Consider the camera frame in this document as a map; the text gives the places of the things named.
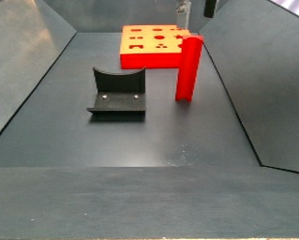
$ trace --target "gray wall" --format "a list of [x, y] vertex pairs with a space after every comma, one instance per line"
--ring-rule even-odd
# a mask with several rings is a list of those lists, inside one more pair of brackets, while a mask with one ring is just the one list
[[201, 33], [264, 165], [299, 172], [299, 17], [232, 0]]
[[[45, 0], [78, 32], [122, 32], [129, 24], [176, 24], [177, 0]], [[229, 0], [221, 0], [218, 8]], [[206, 0], [192, 0], [190, 30], [209, 21]]]
[[0, 1], [0, 131], [74, 34], [42, 0]]

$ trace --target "gray floor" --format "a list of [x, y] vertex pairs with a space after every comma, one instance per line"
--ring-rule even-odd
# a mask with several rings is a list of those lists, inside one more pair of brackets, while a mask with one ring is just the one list
[[177, 69], [148, 70], [148, 117], [95, 123], [93, 67], [121, 72], [121, 34], [78, 34], [0, 137], [0, 167], [257, 166], [206, 52], [193, 103]]
[[299, 174], [258, 166], [206, 52], [192, 104], [154, 69], [146, 121], [90, 120], [119, 42], [78, 34], [0, 137], [0, 239], [299, 237]]

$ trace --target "red block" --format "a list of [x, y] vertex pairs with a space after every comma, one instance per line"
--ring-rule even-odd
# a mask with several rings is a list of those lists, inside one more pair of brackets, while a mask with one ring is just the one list
[[129, 25], [121, 45], [122, 69], [180, 68], [184, 35], [176, 25]]
[[177, 83], [177, 92], [176, 100], [186, 99], [192, 101], [197, 70], [200, 66], [201, 52], [205, 40], [202, 36], [184, 36], [182, 44], [182, 60], [181, 67], [178, 72], [178, 83]]

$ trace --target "black bracket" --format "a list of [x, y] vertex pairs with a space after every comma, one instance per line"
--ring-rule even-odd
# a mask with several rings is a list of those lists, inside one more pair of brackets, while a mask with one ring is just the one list
[[94, 77], [98, 95], [94, 107], [87, 110], [99, 120], [142, 119], [146, 114], [146, 69], [111, 74], [94, 68]]
[[218, 5], [220, 0], [206, 0], [206, 5], [205, 5], [205, 16], [208, 18], [213, 18], [217, 10], [217, 5]]

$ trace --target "red peg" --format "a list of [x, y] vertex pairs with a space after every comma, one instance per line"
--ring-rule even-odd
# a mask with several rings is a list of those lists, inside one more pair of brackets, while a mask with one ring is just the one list
[[178, 72], [178, 83], [176, 100], [192, 101], [197, 70], [200, 66], [201, 52], [205, 40], [202, 36], [184, 36], [181, 67]]

